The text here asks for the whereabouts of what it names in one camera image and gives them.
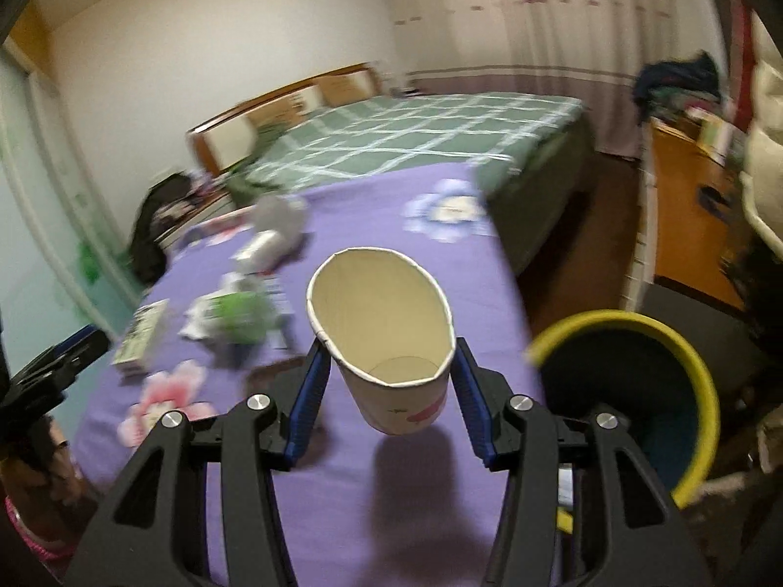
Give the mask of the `white paper cup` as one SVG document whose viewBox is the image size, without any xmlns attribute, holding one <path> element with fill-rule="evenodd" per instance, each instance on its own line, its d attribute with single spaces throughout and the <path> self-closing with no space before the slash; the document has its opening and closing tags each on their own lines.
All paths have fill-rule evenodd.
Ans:
<svg viewBox="0 0 783 587">
<path fill-rule="evenodd" d="M 436 279 L 394 249 L 354 247 L 313 273 L 305 310 L 371 428 L 403 436 L 446 403 L 453 313 Z"/>
</svg>

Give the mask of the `yellow rimmed trash bin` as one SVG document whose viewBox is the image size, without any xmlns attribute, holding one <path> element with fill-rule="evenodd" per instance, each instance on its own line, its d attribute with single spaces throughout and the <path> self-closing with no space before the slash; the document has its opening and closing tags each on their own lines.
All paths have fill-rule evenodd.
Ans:
<svg viewBox="0 0 783 587">
<path fill-rule="evenodd" d="M 721 412 L 712 374 L 681 334 L 644 314 L 592 310 L 541 331 L 526 358 L 551 412 L 618 413 L 675 505 L 694 501 L 713 466 Z"/>
</svg>

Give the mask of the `green label plastic cup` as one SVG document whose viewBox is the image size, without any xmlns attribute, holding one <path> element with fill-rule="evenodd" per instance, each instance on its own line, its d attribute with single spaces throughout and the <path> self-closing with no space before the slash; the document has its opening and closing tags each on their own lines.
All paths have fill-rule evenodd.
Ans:
<svg viewBox="0 0 783 587">
<path fill-rule="evenodd" d="M 290 319 L 265 292 L 214 292 L 191 304 L 179 335 L 195 342 L 258 344 L 281 333 Z"/>
</svg>

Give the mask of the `white floral tea box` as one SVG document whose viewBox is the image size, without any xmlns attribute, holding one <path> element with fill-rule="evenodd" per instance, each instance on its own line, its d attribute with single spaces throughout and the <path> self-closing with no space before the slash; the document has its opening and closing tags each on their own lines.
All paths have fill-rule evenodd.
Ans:
<svg viewBox="0 0 783 587">
<path fill-rule="evenodd" d="M 157 344 L 163 337 L 167 313 L 168 299 L 146 303 L 134 313 L 112 362 L 123 376 L 149 374 Z"/>
</svg>

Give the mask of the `white bottle with round base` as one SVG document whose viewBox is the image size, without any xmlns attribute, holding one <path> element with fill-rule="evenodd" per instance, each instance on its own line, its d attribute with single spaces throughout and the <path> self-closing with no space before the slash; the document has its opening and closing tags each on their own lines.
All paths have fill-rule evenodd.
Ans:
<svg viewBox="0 0 783 587">
<path fill-rule="evenodd" d="M 240 274 L 273 271 L 280 262 L 299 248 L 308 215 L 308 204 L 300 196 L 261 196 L 251 212 L 255 233 L 252 239 L 233 255 L 235 271 Z"/>
</svg>

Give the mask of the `black clothes on nightstand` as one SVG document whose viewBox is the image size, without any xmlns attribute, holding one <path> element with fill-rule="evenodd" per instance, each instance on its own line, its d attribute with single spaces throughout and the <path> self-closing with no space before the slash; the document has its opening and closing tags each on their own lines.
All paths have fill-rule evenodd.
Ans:
<svg viewBox="0 0 783 587">
<path fill-rule="evenodd" d="M 168 228 L 162 212 L 191 194 L 192 181 L 183 172 L 167 176 L 150 188 L 140 203 L 127 254 L 138 282 L 153 286 L 167 269 L 167 256 L 157 237 Z"/>
</svg>

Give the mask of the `white nightstand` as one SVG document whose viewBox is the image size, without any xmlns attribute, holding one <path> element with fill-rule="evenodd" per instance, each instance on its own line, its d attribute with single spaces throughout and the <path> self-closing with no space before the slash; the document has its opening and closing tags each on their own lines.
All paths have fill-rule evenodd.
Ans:
<svg viewBox="0 0 783 587">
<path fill-rule="evenodd" d="M 233 203 L 231 195 L 227 194 L 227 192 L 212 196 L 205 204 L 189 213 L 180 223 L 163 232 L 155 241 L 157 241 L 157 244 L 164 252 L 168 253 L 171 248 L 179 243 L 179 240 L 182 239 L 187 230 L 193 226 L 199 226 L 199 224 L 214 219 L 214 217 L 227 215 L 227 213 L 235 211 L 235 209 L 236 204 Z"/>
</svg>

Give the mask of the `wooden headboard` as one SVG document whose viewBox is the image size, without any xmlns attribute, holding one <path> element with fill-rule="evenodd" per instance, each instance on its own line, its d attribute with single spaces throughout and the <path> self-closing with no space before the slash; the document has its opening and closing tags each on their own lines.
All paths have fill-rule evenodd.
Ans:
<svg viewBox="0 0 783 587">
<path fill-rule="evenodd" d="M 328 99 L 320 88 L 324 78 L 332 84 L 343 84 L 348 91 L 359 91 L 365 97 L 384 93 L 374 68 L 369 64 L 353 64 L 240 102 L 188 131 L 187 142 L 200 167 L 209 175 L 219 176 L 251 154 L 261 127 L 278 125 L 290 129 L 306 121 L 316 110 L 328 109 Z"/>
</svg>

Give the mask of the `bed with green plaid quilt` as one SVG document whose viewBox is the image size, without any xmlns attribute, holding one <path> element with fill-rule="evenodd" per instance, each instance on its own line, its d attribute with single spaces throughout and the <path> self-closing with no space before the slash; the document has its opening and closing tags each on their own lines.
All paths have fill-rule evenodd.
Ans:
<svg viewBox="0 0 783 587">
<path fill-rule="evenodd" d="M 261 192 L 437 163 L 470 167 L 511 269 L 522 273 L 584 179 L 595 137 L 584 103 L 510 91 L 371 97 L 321 109 L 288 130 L 261 127 L 228 187 Z"/>
</svg>

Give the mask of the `wooden desk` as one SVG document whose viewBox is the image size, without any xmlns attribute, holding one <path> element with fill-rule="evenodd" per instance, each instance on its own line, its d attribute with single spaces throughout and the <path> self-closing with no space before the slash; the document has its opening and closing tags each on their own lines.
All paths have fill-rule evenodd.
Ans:
<svg viewBox="0 0 783 587">
<path fill-rule="evenodd" d="M 640 225 L 621 306 L 638 312 L 658 285 L 739 316 L 742 299 L 721 268 L 727 224 L 698 202 L 701 187 L 721 185 L 723 168 L 667 127 L 648 123 L 641 133 Z"/>
</svg>

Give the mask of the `cream puffer jacket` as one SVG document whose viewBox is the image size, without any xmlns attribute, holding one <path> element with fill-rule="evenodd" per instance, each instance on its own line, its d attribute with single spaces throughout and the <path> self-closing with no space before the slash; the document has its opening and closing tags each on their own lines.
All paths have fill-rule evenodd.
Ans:
<svg viewBox="0 0 783 587">
<path fill-rule="evenodd" d="M 782 257 L 783 80 L 782 55 L 759 16 L 753 17 L 757 65 L 751 81 L 754 118 L 740 174 L 744 216 L 755 233 Z"/>
</svg>

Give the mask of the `dark clothes pile on desk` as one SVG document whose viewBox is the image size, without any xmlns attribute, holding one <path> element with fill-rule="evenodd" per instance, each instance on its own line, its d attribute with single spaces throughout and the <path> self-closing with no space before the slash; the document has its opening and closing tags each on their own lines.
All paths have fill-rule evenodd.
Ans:
<svg viewBox="0 0 783 587">
<path fill-rule="evenodd" d="M 721 105 L 721 81 L 712 56 L 701 50 L 693 60 L 645 65 L 632 88 L 638 123 L 647 121 L 656 106 L 665 105 L 664 98 L 669 93 L 682 93 Z"/>
</svg>

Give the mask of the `pink striped curtain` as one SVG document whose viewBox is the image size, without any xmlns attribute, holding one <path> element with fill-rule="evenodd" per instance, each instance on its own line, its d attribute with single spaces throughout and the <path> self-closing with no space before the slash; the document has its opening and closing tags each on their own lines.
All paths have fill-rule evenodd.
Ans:
<svg viewBox="0 0 783 587">
<path fill-rule="evenodd" d="M 584 102 L 597 150 L 633 157 L 647 64 L 706 52 L 725 73 L 714 0 L 390 0 L 405 77 L 434 93 L 511 90 Z"/>
</svg>

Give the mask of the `red quilted garment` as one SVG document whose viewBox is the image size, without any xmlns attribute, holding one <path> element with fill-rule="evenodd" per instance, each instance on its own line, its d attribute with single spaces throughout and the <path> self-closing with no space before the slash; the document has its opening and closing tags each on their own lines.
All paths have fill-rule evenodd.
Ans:
<svg viewBox="0 0 783 587">
<path fill-rule="evenodd" d="M 727 60 L 729 117 L 742 133 L 754 118 L 753 73 L 757 58 L 753 40 L 753 8 L 747 0 L 714 0 Z"/>
</svg>

